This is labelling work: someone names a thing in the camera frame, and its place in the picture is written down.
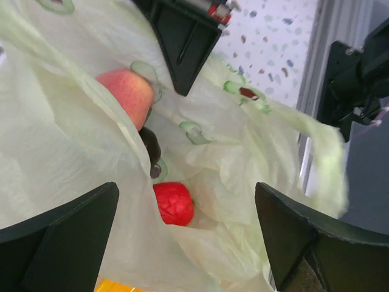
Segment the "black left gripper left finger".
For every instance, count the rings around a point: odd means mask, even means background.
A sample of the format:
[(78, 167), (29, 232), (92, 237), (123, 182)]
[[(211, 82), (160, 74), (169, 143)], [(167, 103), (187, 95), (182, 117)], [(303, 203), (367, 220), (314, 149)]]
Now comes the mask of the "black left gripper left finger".
[(1, 291), (93, 291), (118, 200), (107, 182), (1, 229)]

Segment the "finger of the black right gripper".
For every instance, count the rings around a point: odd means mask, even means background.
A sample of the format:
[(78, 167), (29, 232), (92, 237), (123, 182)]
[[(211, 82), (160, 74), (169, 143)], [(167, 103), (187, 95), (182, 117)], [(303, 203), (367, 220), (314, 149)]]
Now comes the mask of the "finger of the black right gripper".
[(187, 1), (134, 0), (150, 23), (174, 90), (187, 96), (221, 36), (219, 21)]

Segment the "pale green avocado-print plastic bag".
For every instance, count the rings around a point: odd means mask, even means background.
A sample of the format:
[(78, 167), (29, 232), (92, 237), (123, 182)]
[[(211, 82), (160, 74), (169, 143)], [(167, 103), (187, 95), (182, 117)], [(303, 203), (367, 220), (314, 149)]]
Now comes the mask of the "pale green avocado-print plastic bag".
[[(113, 181), (120, 197), (100, 275), (154, 291), (270, 291), (255, 208), (264, 182), (334, 218), (348, 199), (339, 133), (260, 94), (212, 55), (189, 95), (175, 93), (156, 37), (124, 1), (73, 1), (61, 15), (1, 2), (1, 226)], [(162, 179), (186, 183), (189, 227), (165, 225), (145, 147), (95, 80), (132, 68), (156, 90), (148, 125)]]

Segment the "red wrinkled fake fruit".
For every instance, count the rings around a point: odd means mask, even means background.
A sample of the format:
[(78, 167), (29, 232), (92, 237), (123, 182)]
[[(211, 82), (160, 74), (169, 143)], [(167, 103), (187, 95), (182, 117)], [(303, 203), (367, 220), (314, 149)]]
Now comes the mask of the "red wrinkled fake fruit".
[(180, 182), (153, 185), (157, 205), (167, 225), (187, 226), (194, 217), (194, 202), (189, 190)]

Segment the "dark purple fake plum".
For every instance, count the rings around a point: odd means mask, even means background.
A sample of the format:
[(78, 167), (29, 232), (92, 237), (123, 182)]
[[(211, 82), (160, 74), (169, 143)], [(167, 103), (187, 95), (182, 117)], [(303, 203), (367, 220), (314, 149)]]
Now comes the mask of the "dark purple fake plum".
[(148, 152), (151, 168), (153, 168), (161, 157), (161, 149), (157, 140), (157, 136), (147, 127), (142, 127), (142, 129), (139, 131), (139, 135)]

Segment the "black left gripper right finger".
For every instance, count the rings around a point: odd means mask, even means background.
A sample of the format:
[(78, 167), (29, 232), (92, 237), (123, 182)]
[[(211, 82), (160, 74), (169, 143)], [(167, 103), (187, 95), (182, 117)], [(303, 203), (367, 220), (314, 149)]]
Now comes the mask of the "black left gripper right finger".
[(255, 204), (277, 291), (388, 291), (388, 236), (259, 182)]

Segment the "yellow plastic tray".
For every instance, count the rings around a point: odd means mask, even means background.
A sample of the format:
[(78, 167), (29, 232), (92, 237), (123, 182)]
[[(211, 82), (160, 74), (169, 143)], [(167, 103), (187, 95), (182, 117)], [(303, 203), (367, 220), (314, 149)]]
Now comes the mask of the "yellow plastic tray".
[(136, 287), (130, 287), (108, 279), (102, 279), (97, 282), (94, 292), (149, 292)]

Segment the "pink fake peach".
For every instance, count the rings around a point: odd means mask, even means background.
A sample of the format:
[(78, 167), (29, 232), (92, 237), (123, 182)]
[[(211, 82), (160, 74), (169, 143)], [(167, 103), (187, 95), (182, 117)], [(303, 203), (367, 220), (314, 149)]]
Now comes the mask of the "pink fake peach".
[(149, 82), (130, 69), (107, 71), (96, 80), (115, 97), (140, 131), (154, 102), (154, 91)]

